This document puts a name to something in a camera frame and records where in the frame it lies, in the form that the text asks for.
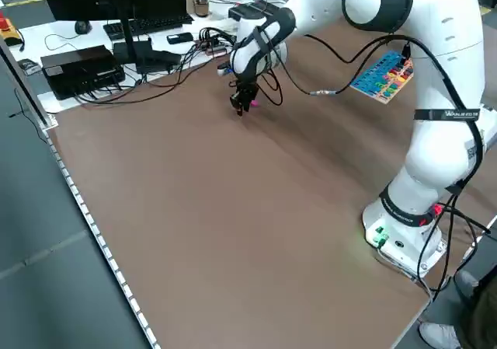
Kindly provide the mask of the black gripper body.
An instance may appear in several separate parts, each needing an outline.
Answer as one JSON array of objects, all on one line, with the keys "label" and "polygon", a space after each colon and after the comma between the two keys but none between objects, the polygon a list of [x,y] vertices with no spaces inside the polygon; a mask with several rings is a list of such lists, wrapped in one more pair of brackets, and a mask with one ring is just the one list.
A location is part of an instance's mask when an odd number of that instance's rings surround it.
[{"label": "black gripper body", "polygon": [[248,81],[235,79],[234,87],[235,91],[234,94],[231,96],[234,99],[255,100],[259,91],[259,86],[255,79]]}]

